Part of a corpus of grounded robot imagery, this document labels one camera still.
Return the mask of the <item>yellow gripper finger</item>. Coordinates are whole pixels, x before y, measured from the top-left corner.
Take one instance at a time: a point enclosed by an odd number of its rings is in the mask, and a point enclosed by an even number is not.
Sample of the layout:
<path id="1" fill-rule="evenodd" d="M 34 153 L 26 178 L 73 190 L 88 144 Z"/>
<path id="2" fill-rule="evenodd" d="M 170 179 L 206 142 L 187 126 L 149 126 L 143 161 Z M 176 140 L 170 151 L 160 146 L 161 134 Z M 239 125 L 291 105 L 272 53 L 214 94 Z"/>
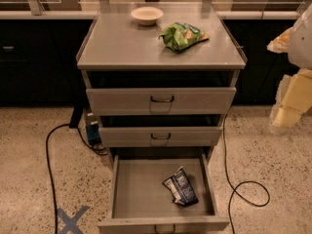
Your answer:
<path id="1" fill-rule="evenodd" d="M 312 70 L 300 68 L 294 76 L 285 75 L 279 84 L 276 103 L 270 113 L 270 132 L 287 132 L 311 108 Z"/>
<path id="2" fill-rule="evenodd" d="M 291 27 L 285 30 L 267 45 L 267 50 L 277 54 L 286 53 L 289 49 L 292 31 Z"/>

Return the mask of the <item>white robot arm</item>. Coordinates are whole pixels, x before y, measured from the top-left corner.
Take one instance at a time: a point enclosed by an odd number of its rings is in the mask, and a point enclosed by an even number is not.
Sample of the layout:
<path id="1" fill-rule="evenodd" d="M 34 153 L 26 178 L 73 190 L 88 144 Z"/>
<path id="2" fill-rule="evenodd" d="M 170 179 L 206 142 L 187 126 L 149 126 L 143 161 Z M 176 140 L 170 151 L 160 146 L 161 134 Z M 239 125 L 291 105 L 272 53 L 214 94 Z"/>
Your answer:
<path id="1" fill-rule="evenodd" d="M 287 53 L 289 62 L 299 68 L 294 76 L 282 78 L 270 113 L 270 132 L 282 134 L 312 108 L 312 5 L 291 28 L 272 40 L 267 50 Z"/>

